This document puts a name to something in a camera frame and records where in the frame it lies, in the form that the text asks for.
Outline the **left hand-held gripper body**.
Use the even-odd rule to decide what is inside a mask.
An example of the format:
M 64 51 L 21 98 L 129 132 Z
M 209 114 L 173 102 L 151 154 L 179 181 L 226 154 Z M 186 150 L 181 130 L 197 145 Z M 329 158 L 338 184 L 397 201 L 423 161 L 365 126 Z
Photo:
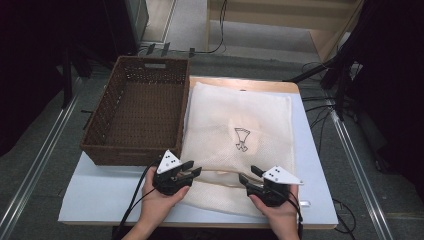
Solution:
M 170 150 L 167 150 L 154 173 L 153 187 L 164 195 L 172 196 L 184 186 L 191 186 L 194 178 L 183 174 L 180 170 L 182 164 Z

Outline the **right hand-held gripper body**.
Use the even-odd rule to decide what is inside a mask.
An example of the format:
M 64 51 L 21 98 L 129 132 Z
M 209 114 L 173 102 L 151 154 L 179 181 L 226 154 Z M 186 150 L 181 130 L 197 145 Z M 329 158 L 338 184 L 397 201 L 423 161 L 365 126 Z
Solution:
M 256 195 L 266 206 L 279 207 L 289 199 L 289 187 L 302 185 L 303 181 L 281 166 L 264 171 L 263 184 L 246 188 L 247 195 Z

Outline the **white mesh laundry bag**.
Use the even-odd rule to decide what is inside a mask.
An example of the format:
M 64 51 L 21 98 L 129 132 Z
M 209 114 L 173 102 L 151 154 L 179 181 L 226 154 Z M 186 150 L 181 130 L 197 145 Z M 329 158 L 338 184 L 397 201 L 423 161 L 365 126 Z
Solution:
M 201 167 L 188 194 L 187 205 L 201 209 L 259 217 L 239 183 L 243 174 L 253 183 L 261 178 L 255 165 L 268 170 L 276 165 L 294 174 L 295 149 L 292 99 L 269 93 L 240 91 L 196 83 L 190 97 L 181 160 Z M 217 176 L 214 171 L 232 171 Z

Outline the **brown wicker basket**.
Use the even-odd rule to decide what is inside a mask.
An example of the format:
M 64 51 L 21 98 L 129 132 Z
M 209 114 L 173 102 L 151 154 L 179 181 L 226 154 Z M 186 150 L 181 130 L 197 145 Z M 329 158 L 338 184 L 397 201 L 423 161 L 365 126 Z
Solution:
M 106 166 L 144 166 L 167 150 L 179 156 L 189 87 L 186 59 L 119 57 L 81 149 Z

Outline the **person's right hand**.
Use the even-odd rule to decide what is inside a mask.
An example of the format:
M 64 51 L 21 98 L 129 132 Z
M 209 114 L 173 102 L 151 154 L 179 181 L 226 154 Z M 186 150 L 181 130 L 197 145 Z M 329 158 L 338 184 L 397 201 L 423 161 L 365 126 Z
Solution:
M 249 196 L 255 207 L 268 219 L 269 225 L 274 234 L 298 234 L 298 186 L 291 185 L 290 192 L 290 198 L 279 207 L 268 207 L 256 195 Z

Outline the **person's left hand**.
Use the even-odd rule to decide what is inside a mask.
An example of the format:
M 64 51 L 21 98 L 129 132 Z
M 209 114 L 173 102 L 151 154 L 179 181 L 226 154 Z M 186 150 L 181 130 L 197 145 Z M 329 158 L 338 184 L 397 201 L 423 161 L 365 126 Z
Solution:
M 142 203 L 139 223 L 144 229 L 156 228 L 168 216 L 172 208 L 179 203 L 188 193 L 189 187 L 184 186 L 172 196 L 164 195 L 153 187 L 153 177 L 156 168 L 151 167 L 145 177 L 142 188 Z

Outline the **black tripod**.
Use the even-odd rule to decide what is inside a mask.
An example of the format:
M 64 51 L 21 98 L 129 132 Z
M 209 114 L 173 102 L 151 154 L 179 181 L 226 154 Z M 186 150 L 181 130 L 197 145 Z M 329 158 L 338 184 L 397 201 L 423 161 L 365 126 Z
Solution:
M 320 85 L 323 90 L 330 90 L 334 86 L 337 87 L 335 92 L 335 107 L 337 117 L 343 121 L 343 102 L 346 87 L 348 82 L 351 80 L 350 70 L 353 65 L 352 56 L 344 50 L 340 50 L 330 60 L 320 63 L 318 66 L 301 73 L 300 75 L 288 79 L 288 82 L 300 83 L 307 78 L 317 75 L 323 71 L 326 71 L 324 77 L 320 80 Z

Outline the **black power plugs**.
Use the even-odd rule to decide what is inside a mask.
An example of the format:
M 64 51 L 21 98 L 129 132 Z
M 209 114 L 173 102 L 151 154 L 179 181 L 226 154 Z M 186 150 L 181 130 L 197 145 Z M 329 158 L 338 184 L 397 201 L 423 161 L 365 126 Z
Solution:
M 158 47 L 156 43 L 151 43 L 144 49 L 144 54 L 146 56 L 155 54 L 156 52 L 158 52 L 161 57 L 168 56 L 170 53 L 186 54 L 189 58 L 192 58 L 196 55 L 196 51 L 194 48 L 190 48 L 187 51 L 172 50 L 170 48 L 169 42 L 163 44 L 161 47 Z

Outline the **black metal stand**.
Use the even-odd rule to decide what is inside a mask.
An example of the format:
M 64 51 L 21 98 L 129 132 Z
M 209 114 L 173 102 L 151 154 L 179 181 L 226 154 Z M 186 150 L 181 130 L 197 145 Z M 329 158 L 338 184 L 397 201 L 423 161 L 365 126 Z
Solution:
M 69 48 L 65 47 L 62 54 L 62 75 L 64 78 L 64 87 L 63 87 L 63 104 L 62 108 L 65 109 L 71 102 L 73 96 L 72 89 L 72 73 L 71 73 L 71 58 Z

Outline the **dark cabinet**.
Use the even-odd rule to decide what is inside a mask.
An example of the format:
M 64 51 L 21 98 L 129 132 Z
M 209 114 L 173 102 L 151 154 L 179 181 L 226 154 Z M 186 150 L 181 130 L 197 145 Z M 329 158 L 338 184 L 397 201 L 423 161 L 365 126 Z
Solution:
M 117 55 L 136 55 L 149 13 L 146 0 L 102 0 Z

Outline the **wooden steps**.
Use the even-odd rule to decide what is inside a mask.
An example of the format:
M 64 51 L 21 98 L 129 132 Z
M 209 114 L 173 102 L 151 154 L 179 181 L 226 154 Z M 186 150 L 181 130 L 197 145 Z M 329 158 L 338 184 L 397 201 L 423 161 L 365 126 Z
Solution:
M 355 28 L 365 0 L 227 0 L 229 22 L 308 29 L 321 61 L 328 61 Z

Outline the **metal floor rail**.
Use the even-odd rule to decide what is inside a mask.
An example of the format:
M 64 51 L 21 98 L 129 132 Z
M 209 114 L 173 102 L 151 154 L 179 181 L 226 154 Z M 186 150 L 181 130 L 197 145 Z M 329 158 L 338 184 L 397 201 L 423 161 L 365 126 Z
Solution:
M 335 101 L 327 100 L 330 105 L 331 118 L 342 143 L 343 149 L 348 158 L 353 175 L 356 179 L 359 191 L 364 200 L 368 215 L 373 223 L 379 240 L 394 240 L 385 214 L 380 206 L 380 203 L 374 193 L 374 190 L 369 182 L 368 176 L 364 171 L 360 158 L 350 138 L 348 130 L 344 122 L 339 118 L 335 109 Z
M 86 82 L 82 77 L 72 81 L 73 95 L 66 107 L 64 93 L 58 93 L 12 150 L 0 157 L 0 240 L 13 232 Z

